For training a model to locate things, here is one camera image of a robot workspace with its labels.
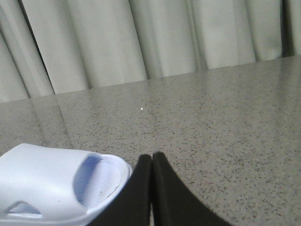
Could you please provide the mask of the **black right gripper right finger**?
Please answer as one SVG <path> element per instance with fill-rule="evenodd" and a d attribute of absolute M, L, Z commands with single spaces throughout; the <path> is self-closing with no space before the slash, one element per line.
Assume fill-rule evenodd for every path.
<path fill-rule="evenodd" d="M 229 226 L 180 180 L 163 152 L 152 156 L 152 208 L 156 226 Z"/>

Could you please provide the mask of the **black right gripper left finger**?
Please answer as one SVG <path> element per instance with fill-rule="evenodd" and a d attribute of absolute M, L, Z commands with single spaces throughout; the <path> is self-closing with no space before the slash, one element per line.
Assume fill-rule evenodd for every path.
<path fill-rule="evenodd" d="M 148 226 L 150 224 L 152 160 L 139 156 L 132 176 L 117 197 L 90 226 Z"/>

